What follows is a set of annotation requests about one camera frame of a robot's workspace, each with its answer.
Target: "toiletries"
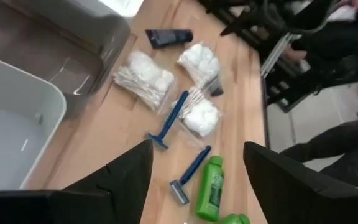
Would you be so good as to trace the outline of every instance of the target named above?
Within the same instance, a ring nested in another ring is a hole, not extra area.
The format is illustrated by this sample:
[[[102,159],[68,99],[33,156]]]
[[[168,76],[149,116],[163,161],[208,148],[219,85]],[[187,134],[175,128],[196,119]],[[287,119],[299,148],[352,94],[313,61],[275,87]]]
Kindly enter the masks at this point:
[[[204,166],[203,180],[197,196],[196,215],[204,220],[219,220],[219,204],[223,188],[223,158],[211,156]]]
[[[250,221],[246,215],[230,214],[220,221],[219,224],[250,224]]]
[[[193,40],[193,33],[188,29],[146,30],[147,37],[154,49],[184,44]]]

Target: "green shampoo bottle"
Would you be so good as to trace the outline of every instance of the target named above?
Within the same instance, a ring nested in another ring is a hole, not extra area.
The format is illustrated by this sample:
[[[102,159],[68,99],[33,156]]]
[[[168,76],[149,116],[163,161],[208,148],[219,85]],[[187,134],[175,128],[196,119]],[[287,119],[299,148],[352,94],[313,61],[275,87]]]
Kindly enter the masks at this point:
[[[222,157],[211,156],[204,166],[203,180],[197,196],[196,215],[207,221],[219,220],[219,204],[224,178],[222,164]]]

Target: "white plastic bin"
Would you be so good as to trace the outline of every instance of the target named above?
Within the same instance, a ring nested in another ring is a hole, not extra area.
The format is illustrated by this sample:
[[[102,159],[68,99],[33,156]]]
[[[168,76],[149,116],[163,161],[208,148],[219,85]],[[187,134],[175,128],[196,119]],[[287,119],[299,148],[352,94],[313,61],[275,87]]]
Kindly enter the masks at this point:
[[[0,61],[0,190],[25,187],[65,111],[57,87]]]

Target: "bottle label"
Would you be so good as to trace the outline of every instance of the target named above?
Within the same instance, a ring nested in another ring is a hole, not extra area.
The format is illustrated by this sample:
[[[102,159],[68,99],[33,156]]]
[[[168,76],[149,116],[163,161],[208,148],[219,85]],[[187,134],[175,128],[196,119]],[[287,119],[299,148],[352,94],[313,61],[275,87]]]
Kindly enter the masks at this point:
[[[223,178],[217,174],[212,174],[212,183],[211,183],[211,194],[209,195],[209,203],[214,205],[219,209],[221,203],[221,194],[223,188]]]

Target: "plastic bag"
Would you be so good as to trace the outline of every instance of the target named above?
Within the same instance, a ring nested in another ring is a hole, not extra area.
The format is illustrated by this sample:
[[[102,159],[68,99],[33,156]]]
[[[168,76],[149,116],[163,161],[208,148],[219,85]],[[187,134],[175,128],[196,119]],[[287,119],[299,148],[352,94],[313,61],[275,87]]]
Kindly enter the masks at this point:
[[[218,77],[221,70],[218,58],[210,48],[203,46],[202,43],[186,49],[179,56],[177,62],[187,70],[191,79],[200,89],[210,86],[211,81]]]
[[[217,107],[194,86],[190,88],[178,117],[187,131],[197,139],[203,139],[216,129],[221,115]]]
[[[114,82],[134,92],[157,114],[167,112],[176,95],[176,80],[171,72],[161,69],[147,54],[131,52],[126,67],[119,67]]]

